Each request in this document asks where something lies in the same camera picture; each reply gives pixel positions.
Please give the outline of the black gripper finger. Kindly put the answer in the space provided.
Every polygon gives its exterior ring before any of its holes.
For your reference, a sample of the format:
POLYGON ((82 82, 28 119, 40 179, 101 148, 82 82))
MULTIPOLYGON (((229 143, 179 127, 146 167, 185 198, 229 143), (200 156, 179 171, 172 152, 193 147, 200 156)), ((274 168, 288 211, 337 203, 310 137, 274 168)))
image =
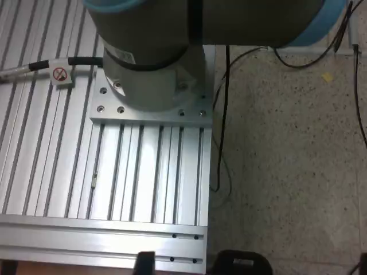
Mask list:
POLYGON ((367 254, 360 255, 359 262, 352 268, 352 274, 366 275, 367 254))
POLYGON ((138 253, 134 265, 134 275, 155 274, 155 252, 138 253))

